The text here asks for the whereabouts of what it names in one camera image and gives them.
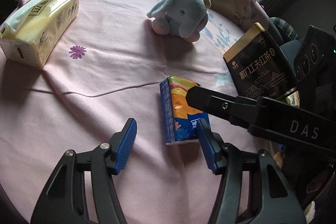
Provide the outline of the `black gold tea box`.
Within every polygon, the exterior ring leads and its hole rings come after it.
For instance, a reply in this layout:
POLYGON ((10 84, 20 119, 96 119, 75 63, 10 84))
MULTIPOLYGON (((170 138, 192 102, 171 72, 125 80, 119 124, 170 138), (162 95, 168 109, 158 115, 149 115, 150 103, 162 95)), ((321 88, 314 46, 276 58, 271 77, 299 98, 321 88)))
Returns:
POLYGON ((295 77, 287 58, 260 23, 252 25, 223 59, 239 96, 278 99, 294 88, 295 77))

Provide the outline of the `blue pocket tissue pack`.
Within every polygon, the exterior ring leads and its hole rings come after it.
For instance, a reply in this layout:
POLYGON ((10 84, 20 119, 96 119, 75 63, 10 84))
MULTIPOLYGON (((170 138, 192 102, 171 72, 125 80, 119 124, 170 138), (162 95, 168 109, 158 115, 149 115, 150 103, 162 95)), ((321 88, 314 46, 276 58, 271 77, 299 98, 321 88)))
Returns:
POLYGON ((187 104, 187 92, 194 86, 199 84, 176 76, 167 76, 159 84, 166 145, 197 141, 198 120, 210 122, 207 113, 187 104))

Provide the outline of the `dark grey chair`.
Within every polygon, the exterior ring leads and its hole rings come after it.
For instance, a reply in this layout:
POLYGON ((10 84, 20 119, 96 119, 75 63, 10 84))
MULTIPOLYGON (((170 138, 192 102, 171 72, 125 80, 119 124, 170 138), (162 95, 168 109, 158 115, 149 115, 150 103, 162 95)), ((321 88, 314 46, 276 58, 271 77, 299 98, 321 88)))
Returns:
POLYGON ((292 25, 279 17, 271 17, 270 22, 282 37, 281 50, 288 58, 295 58, 302 47, 302 39, 292 25))

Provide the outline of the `blue plush elephant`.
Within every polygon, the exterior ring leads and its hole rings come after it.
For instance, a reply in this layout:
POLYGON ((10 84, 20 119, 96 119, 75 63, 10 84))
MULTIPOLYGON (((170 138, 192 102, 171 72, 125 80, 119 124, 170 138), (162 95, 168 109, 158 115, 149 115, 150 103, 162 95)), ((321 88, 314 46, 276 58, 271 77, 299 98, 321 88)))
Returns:
POLYGON ((211 0, 160 0, 147 13, 153 31, 162 36, 178 36, 197 42, 209 20, 211 0))

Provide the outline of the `large yellow tissue pack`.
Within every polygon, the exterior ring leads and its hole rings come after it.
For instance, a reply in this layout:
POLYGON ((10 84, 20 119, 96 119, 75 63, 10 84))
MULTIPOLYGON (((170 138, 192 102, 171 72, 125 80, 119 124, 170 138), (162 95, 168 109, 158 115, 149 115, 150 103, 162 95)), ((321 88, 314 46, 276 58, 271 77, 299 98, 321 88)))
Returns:
POLYGON ((64 31, 76 18, 80 0, 28 0, 1 26, 6 58, 42 69, 64 31))

